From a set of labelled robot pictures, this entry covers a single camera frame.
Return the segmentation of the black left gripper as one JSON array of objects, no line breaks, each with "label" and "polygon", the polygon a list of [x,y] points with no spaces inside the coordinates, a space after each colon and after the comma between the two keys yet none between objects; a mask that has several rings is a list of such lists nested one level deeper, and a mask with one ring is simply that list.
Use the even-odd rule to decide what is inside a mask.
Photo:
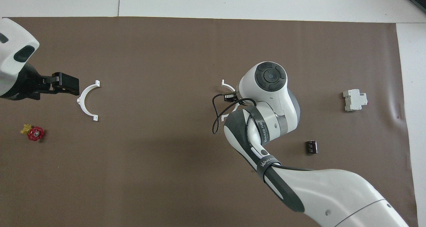
[{"label": "black left gripper", "polygon": [[[80,95],[78,78],[62,72],[56,72],[52,74],[52,77],[54,78],[52,88],[55,92]],[[50,90],[51,84],[45,82],[47,78],[49,77],[40,75],[31,64],[26,63],[18,73],[15,84],[5,94],[1,95],[1,98],[11,101],[20,101],[25,98],[39,101],[41,93],[54,93]]]}]

